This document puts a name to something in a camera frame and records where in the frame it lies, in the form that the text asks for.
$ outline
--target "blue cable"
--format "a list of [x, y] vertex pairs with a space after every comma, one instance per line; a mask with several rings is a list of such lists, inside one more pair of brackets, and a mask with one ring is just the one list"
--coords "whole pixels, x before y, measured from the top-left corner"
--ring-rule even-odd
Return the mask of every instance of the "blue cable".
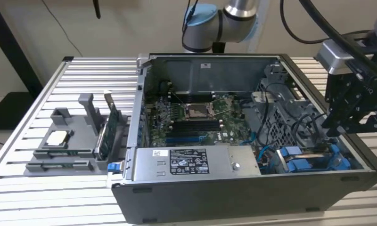
[[242, 142], [240, 146], [243, 146], [244, 144], [250, 144], [250, 143], [255, 142], [255, 140], [256, 140], [256, 132], [252, 132], [252, 139]]
[[270, 148], [270, 145], [267, 145], [267, 146], [262, 149], [260, 154], [259, 154], [258, 161], [262, 160], [263, 154], [264, 154], [264, 152], [266, 152], [266, 150], [267, 150], [268, 148]]

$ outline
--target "black pole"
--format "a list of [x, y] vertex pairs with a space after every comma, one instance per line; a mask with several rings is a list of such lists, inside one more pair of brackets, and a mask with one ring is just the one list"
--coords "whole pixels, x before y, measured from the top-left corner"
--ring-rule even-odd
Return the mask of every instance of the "black pole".
[[43, 91], [43, 85], [39, 81], [36, 73], [28, 62], [27, 56], [19, 45], [19, 42], [11, 32], [0, 13], [0, 48], [14, 66], [15, 71], [30, 91], [31, 96], [36, 99]]
[[226, 52], [227, 42], [214, 42], [212, 43], [212, 52], [214, 53], [224, 53]]

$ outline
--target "sticker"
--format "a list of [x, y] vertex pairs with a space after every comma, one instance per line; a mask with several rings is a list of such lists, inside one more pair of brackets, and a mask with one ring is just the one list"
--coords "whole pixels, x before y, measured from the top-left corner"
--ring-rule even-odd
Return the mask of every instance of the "sticker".
[[210, 173], [210, 164], [206, 149], [171, 150], [171, 174]]
[[202, 64], [202, 69], [211, 68], [211, 63]]
[[152, 156], [154, 157], [168, 157], [168, 150], [154, 150]]

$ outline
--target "white label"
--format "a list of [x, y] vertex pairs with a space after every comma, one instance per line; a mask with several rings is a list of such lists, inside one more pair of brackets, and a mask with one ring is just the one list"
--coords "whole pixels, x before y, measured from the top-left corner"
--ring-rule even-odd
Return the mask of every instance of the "white label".
[[154, 150], [154, 157], [168, 157], [170, 150]]
[[211, 63], [202, 64], [202, 69], [211, 68]]

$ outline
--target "metal case side panel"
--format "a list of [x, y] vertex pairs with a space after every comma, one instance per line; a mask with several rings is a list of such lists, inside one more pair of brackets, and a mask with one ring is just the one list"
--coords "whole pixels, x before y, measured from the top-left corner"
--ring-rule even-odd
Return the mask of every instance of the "metal case side panel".
[[327, 210], [373, 176], [375, 172], [287, 175], [124, 185], [112, 192], [130, 223], [163, 223]]

